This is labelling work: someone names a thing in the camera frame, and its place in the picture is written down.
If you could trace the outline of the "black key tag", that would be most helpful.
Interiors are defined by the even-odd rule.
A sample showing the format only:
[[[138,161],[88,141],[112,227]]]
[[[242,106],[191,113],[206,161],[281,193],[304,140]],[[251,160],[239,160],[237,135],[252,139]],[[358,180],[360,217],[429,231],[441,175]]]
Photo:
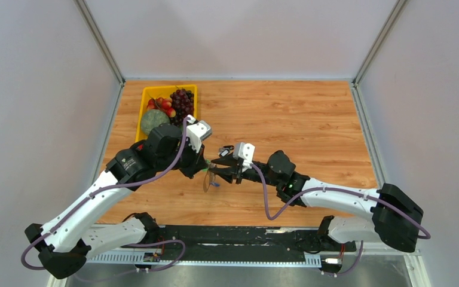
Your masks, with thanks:
[[[234,145],[225,145],[219,148],[219,151],[218,151],[219,158],[223,158],[227,156],[232,157],[234,149],[235,149]]]

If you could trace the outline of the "green key tag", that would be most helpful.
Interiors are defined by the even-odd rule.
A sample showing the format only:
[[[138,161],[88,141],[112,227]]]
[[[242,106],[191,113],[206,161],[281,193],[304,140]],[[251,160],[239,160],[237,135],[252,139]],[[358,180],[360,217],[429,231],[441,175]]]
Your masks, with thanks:
[[[210,160],[206,160],[206,165],[207,165],[207,167],[205,168],[205,171],[207,172],[210,169],[210,167],[212,166],[212,163],[210,162]]]

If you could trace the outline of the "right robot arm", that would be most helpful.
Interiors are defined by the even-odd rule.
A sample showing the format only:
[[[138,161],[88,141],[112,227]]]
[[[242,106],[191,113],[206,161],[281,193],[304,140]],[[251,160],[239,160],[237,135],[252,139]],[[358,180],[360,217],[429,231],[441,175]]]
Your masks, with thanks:
[[[319,225],[317,241],[324,249],[340,243],[382,242],[412,253],[417,241],[432,235],[421,225],[423,210],[398,186],[351,188],[322,182],[298,173],[289,157],[278,150],[266,163],[250,161],[233,152],[211,161],[209,170],[229,183],[243,180],[260,183],[263,190],[275,187],[286,206],[322,207],[349,213],[349,218],[326,216]]]

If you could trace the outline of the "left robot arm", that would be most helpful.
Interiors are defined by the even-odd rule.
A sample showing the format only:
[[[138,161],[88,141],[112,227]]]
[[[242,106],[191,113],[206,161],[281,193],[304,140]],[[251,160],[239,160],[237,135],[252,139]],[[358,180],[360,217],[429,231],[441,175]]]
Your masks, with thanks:
[[[146,212],[105,228],[95,230],[92,226],[112,206],[169,171],[179,170],[193,178],[205,169],[203,142],[211,134],[206,122],[188,117],[181,127],[162,124],[152,129],[146,139],[118,152],[92,185],[61,214],[25,229],[29,246],[20,257],[21,264],[34,270],[26,257],[29,251],[36,250],[38,270],[65,279],[89,259],[107,251],[162,246],[159,226]]]

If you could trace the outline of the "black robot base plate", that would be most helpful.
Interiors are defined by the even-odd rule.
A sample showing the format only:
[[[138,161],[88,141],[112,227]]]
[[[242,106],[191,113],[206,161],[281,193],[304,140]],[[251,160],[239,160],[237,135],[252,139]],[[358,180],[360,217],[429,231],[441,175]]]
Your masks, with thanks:
[[[159,243],[164,260],[207,262],[301,262],[321,252],[354,252],[354,242],[337,243],[316,228],[165,225],[143,244]]]

